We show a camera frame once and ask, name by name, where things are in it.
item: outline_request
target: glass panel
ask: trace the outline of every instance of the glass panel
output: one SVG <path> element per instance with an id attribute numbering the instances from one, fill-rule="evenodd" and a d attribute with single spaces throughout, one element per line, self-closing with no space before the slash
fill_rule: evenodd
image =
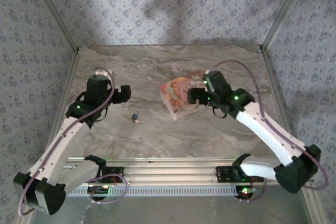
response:
<path id="1" fill-rule="evenodd" d="M 256 202 L 234 197 L 125 197 L 114 204 L 91 204 L 69 197 L 53 216 L 35 212 L 31 224 L 284 224 L 311 223 L 302 192 L 291 194 L 269 186 Z"/>

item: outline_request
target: blue floral wallpaper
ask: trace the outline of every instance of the blue floral wallpaper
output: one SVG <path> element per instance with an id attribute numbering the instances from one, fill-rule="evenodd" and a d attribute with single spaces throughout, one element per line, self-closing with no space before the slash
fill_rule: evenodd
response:
<path id="1" fill-rule="evenodd" d="M 322 149 L 330 185 L 321 197 L 336 223 L 336 0 L 297 0 L 269 53 L 290 127 Z"/>
<path id="2" fill-rule="evenodd" d="M 283 0 L 53 0 L 79 46 L 261 44 Z"/>
<path id="3" fill-rule="evenodd" d="M 0 0 L 0 223 L 13 223 L 13 178 L 48 140 L 74 54 L 41 0 Z"/>

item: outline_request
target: enclosure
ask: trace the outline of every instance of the enclosure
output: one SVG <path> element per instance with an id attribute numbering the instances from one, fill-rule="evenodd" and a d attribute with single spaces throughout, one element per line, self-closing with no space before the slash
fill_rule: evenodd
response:
<path id="1" fill-rule="evenodd" d="M 118 86 L 131 85 L 133 100 L 113 107 L 74 157 L 273 155 L 233 119 L 214 121 L 203 109 L 174 123 L 165 110 L 160 83 L 221 59 L 245 62 L 257 76 L 267 113 L 307 145 L 321 148 L 329 186 L 319 195 L 329 223 L 336 222 L 335 0 L 0 3 L 0 223 L 18 221 L 13 178 L 41 156 L 97 63 L 115 72 Z M 242 68 L 220 70 L 235 88 L 255 95 Z M 151 131 L 128 121 L 134 111 Z M 316 185 L 322 180 L 320 173 L 314 178 Z"/>

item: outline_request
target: black plastic part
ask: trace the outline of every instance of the black plastic part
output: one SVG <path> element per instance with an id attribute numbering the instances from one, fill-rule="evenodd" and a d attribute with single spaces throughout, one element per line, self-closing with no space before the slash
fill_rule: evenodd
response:
<path id="1" fill-rule="evenodd" d="M 124 175 L 124 167 L 105 167 L 104 169 L 104 173 L 102 175 L 106 175 L 106 174 L 119 174 L 120 176 Z M 117 176 L 110 176 L 110 177 L 106 177 L 106 178 L 102 178 L 101 183 L 104 184 L 113 184 L 114 181 L 116 183 L 122 183 L 122 179 L 117 177 Z M 93 187 L 88 187 L 87 193 L 90 195 L 91 193 L 94 194 L 107 194 L 109 192 L 108 188 L 103 188 L 102 186 L 93 186 Z M 105 199 L 105 196 L 94 196 L 92 197 L 95 201 L 101 201 L 103 199 Z"/>
<path id="2" fill-rule="evenodd" d="M 241 155 L 239 158 L 237 158 L 233 163 L 232 163 L 232 169 L 233 172 L 235 174 L 235 176 L 238 179 L 243 179 L 243 178 L 247 178 L 248 176 L 243 172 L 243 170 L 241 169 L 240 165 L 242 164 L 242 162 L 244 161 L 244 159 L 246 159 L 248 156 L 250 156 L 251 154 L 245 153 L 243 155 Z"/>
<path id="3" fill-rule="evenodd" d="M 92 107 L 98 107 L 108 97 L 108 85 L 111 81 L 106 76 L 94 74 L 90 76 L 86 86 L 84 104 Z"/>
<path id="4" fill-rule="evenodd" d="M 96 165 L 98 165 L 98 172 L 96 174 L 96 177 L 107 174 L 106 173 L 106 160 L 105 159 L 103 159 L 101 157 L 93 156 L 93 155 L 89 155 L 89 156 L 85 157 L 84 159 L 92 161 Z"/>
<path id="5" fill-rule="evenodd" d="M 244 89 L 232 90 L 226 82 L 223 74 L 217 70 L 203 76 L 205 89 L 192 88 L 188 90 L 188 102 L 195 104 L 199 100 L 200 104 L 211 105 L 220 109 L 223 113 L 237 117 L 244 107 L 255 99 Z"/>
<path id="6" fill-rule="evenodd" d="M 221 119 L 224 119 L 225 117 L 227 117 L 227 114 L 224 114 L 224 115 L 222 115 L 222 116 L 217 115 L 216 112 L 215 112 L 216 109 L 217 109 L 217 108 L 212 107 L 212 113 L 213 113 L 216 117 L 221 118 Z"/>
<path id="7" fill-rule="evenodd" d="M 106 174 L 119 174 L 120 176 L 124 176 L 124 167 L 106 167 Z M 114 177 L 117 183 L 122 183 L 122 179 L 119 177 Z M 102 183 L 114 183 L 113 177 L 103 178 Z"/>
<path id="8" fill-rule="evenodd" d="M 113 96 L 111 98 L 111 102 L 113 104 L 118 104 L 122 102 L 127 102 L 131 98 L 131 87 L 129 85 L 120 86 L 120 92 L 118 89 L 115 89 Z"/>
<path id="9" fill-rule="evenodd" d="M 205 92 L 205 89 L 191 88 L 188 90 L 187 100 L 190 104 L 196 104 L 196 101 L 199 100 L 201 105 L 208 104 L 208 93 Z"/>
<path id="10" fill-rule="evenodd" d="M 88 79 L 86 91 L 82 92 L 75 102 L 69 106 L 66 117 L 81 118 L 102 105 L 112 91 L 112 89 L 108 89 L 108 85 L 111 85 L 111 81 L 106 76 L 99 74 L 91 76 Z M 131 98 L 131 87 L 123 85 L 120 90 L 118 92 L 118 89 L 115 89 L 111 100 L 104 107 L 81 122 L 87 123 L 89 128 L 91 128 L 97 119 L 101 117 L 101 112 L 107 109 L 111 103 L 127 102 Z"/>
<path id="11" fill-rule="evenodd" d="M 260 177 L 237 177 L 232 166 L 217 166 L 215 174 L 218 183 L 254 183 L 263 182 L 264 179 Z"/>
<path id="12" fill-rule="evenodd" d="M 29 174 L 17 173 L 15 176 L 13 183 L 19 197 L 30 179 Z M 24 204 L 53 215 L 63 205 L 65 198 L 64 185 L 52 186 L 44 180 L 34 179 L 25 195 Z"/>
<path id="13" fill-rule="evenodd" d="M 320 161 L 321 150 L 316 145 L 306 147 L 306 151 L 317 161 Z M 295 158 L 288 166 L 279 165 L 274 168 L 275 177 L 278 183 L 290 193 L 297 193 L 300 188 L 307 183 L 310 178 L 317 172 L 318 167 L 313 161 L 302 154 Z"/>
<path id="14" fill-rule="evenodd" d="M 97 122 L 101 122 L 101 121 L 103 121 L 103 120 L 106 118 L 106 116 L 107 116 L 107 110 L 108 110 L 108 109 L 105 109 L 105 115 L 104 115 L 104 117 L 103 117 L 102 119 L 98 119 L 98 120 L 96 120 L 96 123 L 97 123 Z"/>

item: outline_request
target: small object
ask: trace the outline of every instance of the small object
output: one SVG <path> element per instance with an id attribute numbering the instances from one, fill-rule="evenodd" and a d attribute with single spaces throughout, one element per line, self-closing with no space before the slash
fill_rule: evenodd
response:
<path id="1" fill-rule="evenodd" d="M 135 113 L 132 115 L 132 120 L 135 122 L 138 119 L 138 112 L 135 111 Z"/>
<path id="2" fill-rule="evenodd" d="M 243 188 L 240 193 L 243 194 L 251 194 L 251 193 L 255 193 L 257 191 L 256 188 Z"/>
<path id="3" fill-rule="evenodd" d="M 195 70 L 160 86 L 161 98 L 173 120 L 183 118 L 204 107 L 188 102 L 188 90 L 206 87 L 203 83 L 203 75 L 203 70 Z"/>

